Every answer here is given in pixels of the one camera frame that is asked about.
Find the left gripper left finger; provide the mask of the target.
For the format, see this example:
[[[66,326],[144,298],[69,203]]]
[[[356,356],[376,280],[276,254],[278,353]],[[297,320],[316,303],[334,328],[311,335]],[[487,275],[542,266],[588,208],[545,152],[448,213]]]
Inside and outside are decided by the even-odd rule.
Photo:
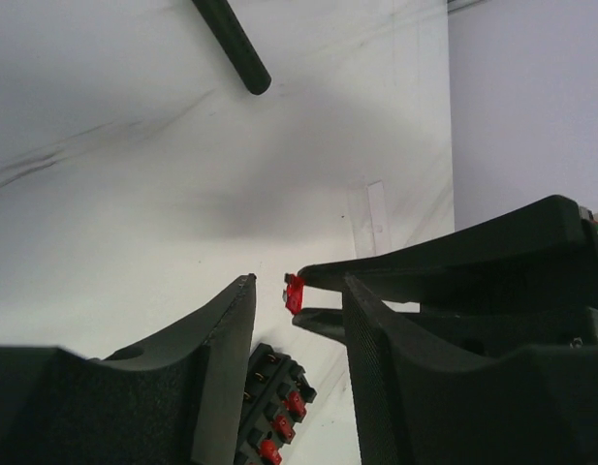
[[[229,464],[235,454],[256,309],[238,277],[200,309],[103,360],[129,394],[119,462]]]

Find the black fuse box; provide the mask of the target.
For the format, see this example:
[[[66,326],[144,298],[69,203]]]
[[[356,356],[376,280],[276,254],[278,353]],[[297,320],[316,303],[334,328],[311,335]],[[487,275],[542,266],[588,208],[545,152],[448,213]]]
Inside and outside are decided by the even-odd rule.
[[[293,442],[316,395],[302,365],[259,344],[248,361],[234,465],[282,464],[281,449]]]

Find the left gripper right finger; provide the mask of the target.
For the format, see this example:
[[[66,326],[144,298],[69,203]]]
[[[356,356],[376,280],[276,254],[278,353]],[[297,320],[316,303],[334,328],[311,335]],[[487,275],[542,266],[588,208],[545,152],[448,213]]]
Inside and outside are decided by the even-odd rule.
[[[386,305],[347,277],[342,310]],[[411,358],[364,325],[346,345],[364,464],[499,464],[486,357]]]

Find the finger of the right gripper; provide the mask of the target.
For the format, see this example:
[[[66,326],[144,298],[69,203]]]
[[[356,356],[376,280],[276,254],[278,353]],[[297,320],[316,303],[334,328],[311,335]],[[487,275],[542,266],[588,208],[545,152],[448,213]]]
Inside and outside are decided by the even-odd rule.
[[[292,323],[346,345],[367,326],[411,358],[502,358],[526,348],[598,358],[598,309],[588,305],[306,308]]]
[[[579,205],[552,195],[385,255],[307,265],[298,277],[307,287],[340,292],[350,275],[384,300],[433,303],[575,250],[584,242]]]

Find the red blade fuse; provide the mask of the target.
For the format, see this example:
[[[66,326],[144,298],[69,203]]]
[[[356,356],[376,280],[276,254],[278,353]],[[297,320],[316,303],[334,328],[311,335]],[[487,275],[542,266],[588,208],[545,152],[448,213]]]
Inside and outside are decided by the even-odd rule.
[[[286,288],[283,292],[285,308],[296,315],[302,310],[304,279],[296,274],[286,273],[284,276]]]

